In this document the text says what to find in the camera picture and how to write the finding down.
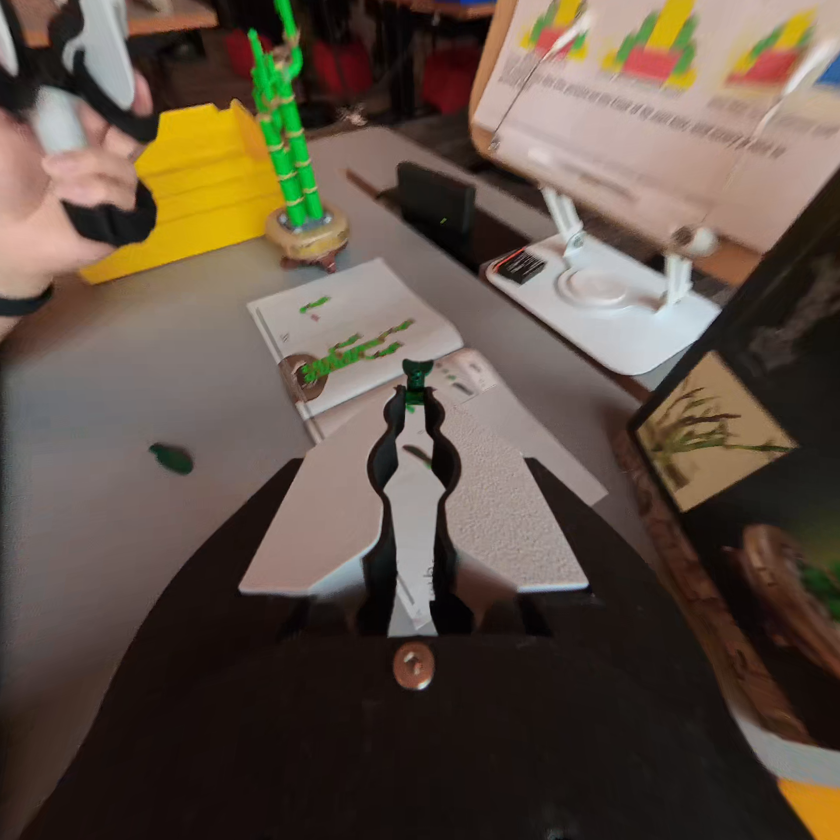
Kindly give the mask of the black wristband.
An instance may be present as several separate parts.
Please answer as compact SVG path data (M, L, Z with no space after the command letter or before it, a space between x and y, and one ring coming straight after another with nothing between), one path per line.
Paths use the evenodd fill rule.
M54 284L49 284L40 294L34 297L3 297L1 296L2 319L22 319L36 313L51 300L54 295Z

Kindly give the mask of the wooden table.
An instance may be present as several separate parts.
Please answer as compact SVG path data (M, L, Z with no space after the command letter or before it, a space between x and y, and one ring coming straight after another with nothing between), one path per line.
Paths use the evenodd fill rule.
M48 45L48 24L62 2L13 1L28 46ZM205 2L126 2L129 33L132 36L158 35L218 26L216 12Z

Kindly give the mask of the black lego set box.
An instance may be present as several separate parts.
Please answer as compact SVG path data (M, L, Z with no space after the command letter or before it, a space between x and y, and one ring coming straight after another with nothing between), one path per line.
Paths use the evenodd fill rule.
M836 210L783 236L628 431L646 524L727 656L748 740L835 789L838 337Z

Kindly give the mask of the small black box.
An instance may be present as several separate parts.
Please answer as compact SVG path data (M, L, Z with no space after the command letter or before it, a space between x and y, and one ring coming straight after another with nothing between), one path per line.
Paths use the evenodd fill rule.
M407 222L427 233L464 239L474 228L476 188L420 164L396 167L396 201Z

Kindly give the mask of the small black battery pack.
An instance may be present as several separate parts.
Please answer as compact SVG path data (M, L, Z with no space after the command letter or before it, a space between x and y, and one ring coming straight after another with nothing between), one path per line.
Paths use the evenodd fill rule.
M520 248L499 259L492 272L504 280L523 285L546 268L547 262L534 255L528 248Z

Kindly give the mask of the green lego bamboo model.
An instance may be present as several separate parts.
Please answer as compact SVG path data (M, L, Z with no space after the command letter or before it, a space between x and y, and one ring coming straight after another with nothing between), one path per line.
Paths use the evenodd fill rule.
M350 224L337 207L322 201L293 89L303 65L300 31L291 2L275 1L274 7L283 30L279 47L266 50L257 32L248 31L256 119L284 200L268 216L265 236L282 267L314 266L333 274L349 242Z

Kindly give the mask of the white tray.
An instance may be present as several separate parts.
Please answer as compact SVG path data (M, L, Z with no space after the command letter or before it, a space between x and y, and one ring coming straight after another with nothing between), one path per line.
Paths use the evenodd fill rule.
M703 228L680 229L661 243L567 192L508 169L489 156L484 133L470 126L475 88L476 81L469 127L477 150L534 182L554 225L552 234L526 247L546 260L542 273L518 285L492 272L497 259L486 269L489 283L619 375L648 373L685 351L720 311L692 290L695 264L707 270L751 270L770 249L758 253Z

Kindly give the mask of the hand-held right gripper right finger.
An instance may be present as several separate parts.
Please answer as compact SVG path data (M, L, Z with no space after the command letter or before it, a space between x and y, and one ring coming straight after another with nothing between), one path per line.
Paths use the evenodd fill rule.
M475 632L498 604L519 608L590 582L521 450L428 387L426 431L437 502L433 599L438 635Z

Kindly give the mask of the person's left hand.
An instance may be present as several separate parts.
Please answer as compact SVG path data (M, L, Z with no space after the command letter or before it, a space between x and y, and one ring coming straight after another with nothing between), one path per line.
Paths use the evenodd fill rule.
M59 275L94 264L112 245L81 237L63 203L132 211L136 161L144 145L107 123L86 103L77 110L83 150L47 154L32 129L1 111L1 292L30 299Z

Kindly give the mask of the red stool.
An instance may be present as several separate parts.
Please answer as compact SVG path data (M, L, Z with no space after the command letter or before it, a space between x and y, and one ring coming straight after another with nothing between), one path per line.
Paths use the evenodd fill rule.
M223 44L234 74L250 81L256 59L248 32L240 28L229 31L223 37Z
M423 68L423 104L444 115L467 109L479 63L480 49L475 45L452 46L429 54Z
M339 45L317 39L311 57L319 84L332 98L351 99L374 85L370 59L358 39Z

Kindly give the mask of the printed instruction sheet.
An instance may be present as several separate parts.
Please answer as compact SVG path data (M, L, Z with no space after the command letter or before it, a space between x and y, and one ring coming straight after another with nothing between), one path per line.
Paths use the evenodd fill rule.
M769 250L838 170L839 2L500 2L489 156L664 243Z

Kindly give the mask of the lego instruction booklet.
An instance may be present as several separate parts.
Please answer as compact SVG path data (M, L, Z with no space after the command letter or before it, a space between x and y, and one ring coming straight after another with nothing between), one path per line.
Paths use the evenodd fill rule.
M537 459L584 503L603 484L522 405L456 327L412 292L383 259L252 301L247 310L314 444L405 381L403 361L432 360L426 383L523 457Z

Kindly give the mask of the small green lego clip piece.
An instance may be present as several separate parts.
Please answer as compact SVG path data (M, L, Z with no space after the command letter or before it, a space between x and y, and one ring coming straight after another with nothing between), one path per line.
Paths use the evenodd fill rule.
M433 371L434 365L434 360L405 359L402 362L405 381L398 386L397 391L406 413L414 414L418 407L425 406L426 379Z

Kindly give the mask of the yellow plastic bin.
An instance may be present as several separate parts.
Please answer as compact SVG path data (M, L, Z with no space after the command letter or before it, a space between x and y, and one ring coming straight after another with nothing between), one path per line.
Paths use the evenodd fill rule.
M258 122L238 100L164 112L136 165L156 226L143 243L83 269L90 285L258 238L285 205Z

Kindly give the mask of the dark green lego leaf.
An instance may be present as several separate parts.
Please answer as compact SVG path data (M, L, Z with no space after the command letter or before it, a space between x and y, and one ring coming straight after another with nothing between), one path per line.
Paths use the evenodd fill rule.
M189 476L194 470L193 457L184 447L157 442L148 451L161 467L176 475Z

